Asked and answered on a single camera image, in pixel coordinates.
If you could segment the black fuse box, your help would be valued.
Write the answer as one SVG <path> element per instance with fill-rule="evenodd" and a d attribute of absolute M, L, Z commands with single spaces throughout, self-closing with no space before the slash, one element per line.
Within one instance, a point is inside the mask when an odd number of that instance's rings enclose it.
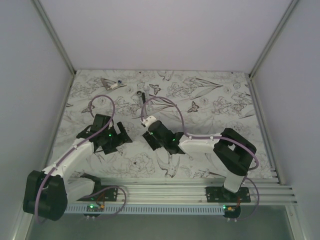
<path fill-rule="evenodd" d="M 146 131 L 142 137 L 145 139 L 145 141 L 148 143 L 148 145 L 151 147 L 153 151 L 163 148 L 164 142 L 161 137 L 155 134 L 151 134 L 150 132 Z"/>

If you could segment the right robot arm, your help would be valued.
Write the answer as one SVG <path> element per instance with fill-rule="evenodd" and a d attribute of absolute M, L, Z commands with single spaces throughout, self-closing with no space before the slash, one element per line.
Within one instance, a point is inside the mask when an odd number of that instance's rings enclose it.
<path fill-rule="evenodd" d="M 147 127 L 143 137 L 153 150 L 164 148 L 170 155 L 214 153 L 227 169 L 221 190 L 226 202 L 234 202 L 239 197 L 239 189 L 248 172 L 259 166 L 256 147 L 232 128 L 214 135 L 173 133 L 153 116 L 142 120 L 142 125 Z"/>

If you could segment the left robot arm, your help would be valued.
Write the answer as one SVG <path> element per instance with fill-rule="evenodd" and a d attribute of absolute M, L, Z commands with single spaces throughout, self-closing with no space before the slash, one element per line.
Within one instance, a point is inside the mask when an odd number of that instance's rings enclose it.
<path fill-rule="evenodd" d="M 103 186 L 99 177 L 84 173 L 73 177 L 81 163 L 92 155 L 115 153 L 125 143 L 131 143 L 122 122 L 114 123 L 110 116 L 96 114 L 91 125 L 76 135 L 72 146 L 50 166 L 41 171 L 33 170 L 26 180 L 22 209 L 37 218 L 57 221 L 68 204 L 78 200 L 96 201 L 91 211 L 103 210 L 103 200 L 114 202 L 118 186 Z"/>

